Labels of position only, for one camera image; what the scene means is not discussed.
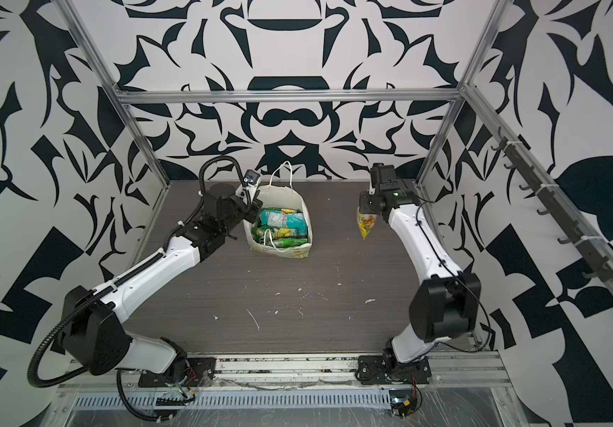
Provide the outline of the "small electronics board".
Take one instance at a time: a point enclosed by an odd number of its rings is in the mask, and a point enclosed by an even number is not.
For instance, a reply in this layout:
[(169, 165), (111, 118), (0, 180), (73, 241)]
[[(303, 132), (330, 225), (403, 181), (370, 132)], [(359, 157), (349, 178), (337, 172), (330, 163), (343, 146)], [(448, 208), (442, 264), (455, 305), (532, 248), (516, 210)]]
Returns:
[(390, 411), (392, 416), (406, 418), (422, 406), (422, 395), (418, 389), (390, 391)]

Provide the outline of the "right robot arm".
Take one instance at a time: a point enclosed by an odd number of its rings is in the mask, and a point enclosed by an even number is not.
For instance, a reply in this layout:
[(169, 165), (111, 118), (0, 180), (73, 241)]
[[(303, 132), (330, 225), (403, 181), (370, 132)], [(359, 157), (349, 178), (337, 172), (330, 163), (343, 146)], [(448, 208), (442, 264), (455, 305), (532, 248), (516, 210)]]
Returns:
[(427, 222), (425, 204), (413, 180), (382, 163), (372, 166), (370, 187), (359, 197), (356, 220), (362, 237), (384, 220), (400, 238), (420, 283), (409, 305), (408, 326), (384, 350), (390, 368), (411, 365), (437, 345), (473, 332), (482, 309), (479, 278), (450, 258)]

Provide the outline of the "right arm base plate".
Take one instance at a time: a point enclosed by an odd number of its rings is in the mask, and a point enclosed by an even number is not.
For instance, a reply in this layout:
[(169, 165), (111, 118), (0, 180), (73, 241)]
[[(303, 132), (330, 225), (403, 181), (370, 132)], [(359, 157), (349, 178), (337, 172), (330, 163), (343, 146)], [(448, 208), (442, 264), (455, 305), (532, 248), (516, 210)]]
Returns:
[(429, 384), (432, 372), (428, 361), (398, 364), (381, 355), (359, 356), (355, 378), (363, 385)]

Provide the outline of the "white floral paper bag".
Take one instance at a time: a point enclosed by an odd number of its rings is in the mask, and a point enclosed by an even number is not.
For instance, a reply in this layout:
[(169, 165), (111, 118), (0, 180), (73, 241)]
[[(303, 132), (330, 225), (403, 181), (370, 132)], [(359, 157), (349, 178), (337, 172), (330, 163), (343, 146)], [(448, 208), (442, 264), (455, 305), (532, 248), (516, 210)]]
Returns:
[[(290, 172), (286, 186), (274, 184), (282, 168)], [(294, 190), (293, 167), (283, 162), (270, 176), (268, 184), (258, 188), (256, 198), (262, 203), (257, 219), (244, 224), (245, 235), (251, 248), (263, 254), (303, 259), (313, 245), (313, 230), (303, 197)]]

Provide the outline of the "black wall hook rack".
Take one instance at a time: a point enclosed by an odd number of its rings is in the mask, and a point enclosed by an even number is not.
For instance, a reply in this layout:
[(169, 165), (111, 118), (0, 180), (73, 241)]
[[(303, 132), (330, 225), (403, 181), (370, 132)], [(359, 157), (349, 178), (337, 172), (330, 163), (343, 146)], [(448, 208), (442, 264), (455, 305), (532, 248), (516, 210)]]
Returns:
[(561, 245), (572, 245), (580, 253), (590, 268), (582, 276), (586, 279), (600, 279), (603, 282), (613, 280), (613, 267), (606, 241), (584, 219), (580, 210), (574, 206), (562, 188), (528, 150), (525, 143), (510, 139), (503, 128), (498, 128), (498, 145), (496, 151), (501, 151), (510, 161), (507, 169), (516, 170), (524, 179), (521, 190), (534, 195), (543, 208), (539, 215), (549, 215), (564, 233), (557, 241)]

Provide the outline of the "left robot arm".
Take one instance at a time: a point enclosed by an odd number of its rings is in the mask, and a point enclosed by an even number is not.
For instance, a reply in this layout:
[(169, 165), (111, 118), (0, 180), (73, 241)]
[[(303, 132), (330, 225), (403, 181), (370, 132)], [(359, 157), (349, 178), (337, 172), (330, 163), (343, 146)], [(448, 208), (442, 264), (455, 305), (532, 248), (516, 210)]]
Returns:
[(203, 191), (192, 218), (151, 256), (92, 290), (77, 288), (68, 295), (57, 344), (92, 375), (114, 369), (178, 375), (186, 357), (180, 347), (132, 334), (123, 325), (151, 296), (222, 247), (236, 226), (253, 222), (261, 207), (257, 194), (251, 183)]

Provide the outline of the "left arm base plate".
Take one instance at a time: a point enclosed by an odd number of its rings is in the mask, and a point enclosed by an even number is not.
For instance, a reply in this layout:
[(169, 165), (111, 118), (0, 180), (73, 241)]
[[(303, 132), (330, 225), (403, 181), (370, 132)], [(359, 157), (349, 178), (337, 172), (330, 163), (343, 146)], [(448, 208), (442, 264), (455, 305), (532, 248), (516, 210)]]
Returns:
[(194, 357), (176, 359), (172, 366), (162, 374), (144, 371), (139, 377), (140, 388), (160, 387), (198, 387), (214, 379), (216, 358)]

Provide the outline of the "teal snack packet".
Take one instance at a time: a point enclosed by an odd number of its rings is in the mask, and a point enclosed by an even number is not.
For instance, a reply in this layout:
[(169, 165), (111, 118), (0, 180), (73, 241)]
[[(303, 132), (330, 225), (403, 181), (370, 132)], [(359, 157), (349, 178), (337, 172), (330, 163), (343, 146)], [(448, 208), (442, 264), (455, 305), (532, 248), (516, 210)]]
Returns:
[(292, 209), (263, 209), (260, 223), (272, 228), (295, 229), (302, 234), (308, 230), (304, 213)]

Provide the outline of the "green snack packet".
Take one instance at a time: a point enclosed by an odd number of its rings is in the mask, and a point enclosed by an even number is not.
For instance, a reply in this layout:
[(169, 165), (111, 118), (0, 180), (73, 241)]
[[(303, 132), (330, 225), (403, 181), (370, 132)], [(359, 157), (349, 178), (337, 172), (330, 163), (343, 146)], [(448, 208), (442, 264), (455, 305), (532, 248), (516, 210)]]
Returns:
[(299, 234), (297, 229), (259, 227), (251, 231), (251, 236), (256, 243), (276, 249), (300, 247), (309, 242), (308, 236)]

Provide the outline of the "yellow snack packet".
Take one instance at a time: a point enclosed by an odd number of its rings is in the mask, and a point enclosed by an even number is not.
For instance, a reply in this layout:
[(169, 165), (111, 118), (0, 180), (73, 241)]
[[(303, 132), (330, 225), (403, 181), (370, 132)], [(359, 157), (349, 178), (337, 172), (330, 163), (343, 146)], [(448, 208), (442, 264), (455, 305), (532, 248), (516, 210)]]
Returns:
[(363, 239), (366, 239), (377, 222), (378, 216), (373, 213), (362, 213), (360, 210), (356, 211), (356, 222)]

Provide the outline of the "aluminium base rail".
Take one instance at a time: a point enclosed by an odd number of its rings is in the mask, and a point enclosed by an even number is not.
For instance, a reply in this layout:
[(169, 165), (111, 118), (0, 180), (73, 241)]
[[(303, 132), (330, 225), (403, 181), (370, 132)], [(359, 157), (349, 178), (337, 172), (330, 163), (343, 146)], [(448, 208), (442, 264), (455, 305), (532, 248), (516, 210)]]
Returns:
[(141, 369), (123, 376), (128, 391), (296, 391), (320, 389), (505, 389), (513, 384), (496, 352), (430, 352), (391, 372), (377, 353), (190, 354), (178, 382)]

